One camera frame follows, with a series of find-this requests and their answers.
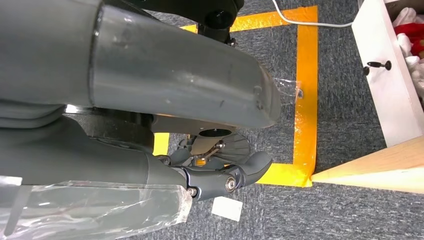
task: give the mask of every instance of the white cable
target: white cable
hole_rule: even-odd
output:
[[[292,21],[284,17],[284,15],[281,13],[280,8],[278,7],[278,4],[276,0],[272,0],[272,2],[275,5],[275,9],[277,9],[278,15],[289,24],[297,24],[297,25],[307,25],[307,26],[322,26],[322,27],[331,27],[331,28],[346,28],[352,25],[352,22],[349,22],[347,24],[330,24],[330,23],[320,23],[320,22],[305,22],[305,21]]]

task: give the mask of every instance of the red cloth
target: red cloth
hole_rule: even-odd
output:
[[[424,40],[424,24],[408,23],[399,25],[394,28],[396,35],[405,34],[412,43],[411,54],[419,56],[420,52],[424,51],[424,45],[420,44]]]

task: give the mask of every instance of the drawer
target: drawer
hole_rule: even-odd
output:
[[[368,62],[384,64],[387,61],[392,65],[390,70],[370,67],[366,77],[385,142],[387,147],[391,147],[424,133],[424,111],[391,21],[391,17],[396,18],[408,2],[419,2],[424,7],[424,1],[386,2],[365,0],[352,29],[363,66],[367,66]]]

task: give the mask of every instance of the wooden panel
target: wooden panel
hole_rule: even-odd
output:
[[[424,136],[314,174],[312,181],[424,194]]]

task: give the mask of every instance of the screw head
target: screw head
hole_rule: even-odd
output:
[[[192,196],[193,198],[196,197],[196,195],[198,194],[198,190],[194,187],[189,187],[187,188],[187,192],[188,194],[190,194],[190,196]]]
[[[225,189],[229,193],[232,193],[236,189],[236,179],[234,177],[228,177],[225,183]]]

